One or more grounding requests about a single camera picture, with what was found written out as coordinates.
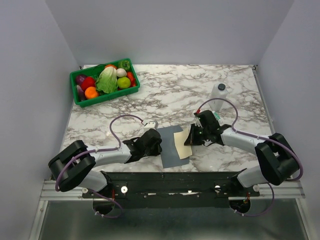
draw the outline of white wall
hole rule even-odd
[[[257,64],[293,0],[46,0],[79,64]]]
[[[28,239],[78,69],[43,0],[0,1],[0,239]]]
[[[295,0],[258,66],[275,129],[301,158],[320,237],[320,1]]]

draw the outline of black bottle cap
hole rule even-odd
[[[220,84],[218,85],[218,89],[219,89],[220,91],[223,91],[223,90],[226,89],[226,85],[224,85],[223,83],[220,83]]]

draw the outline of carrot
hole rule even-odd
[[[85,90],[84,95],[85,95],[86,99],[94,99],[96,97],[99,97],[99,93],[97,92],[97,90],[94,86],[88,87]]]
[[[115,65],[112,65],[112,64],[108,64],[104,68],[107,68],[107,67],[113,67],[113,68],[117,69],[117,67]]]

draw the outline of lime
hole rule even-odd
[[[130,79],[125,76],[120,77],[117,83],[120,89],[127,89],[131,85]]]

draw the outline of purple onion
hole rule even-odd
[[[82,90],[82,88],[79,85],[76,86],[76,89],[78,91],[79,101],[81,102],[81,101],[87,100],[85,92]]]
[[[87,78],[86,75],[79,74],[78,76],[75,77],[75,83],[80,86],[86,78]]]

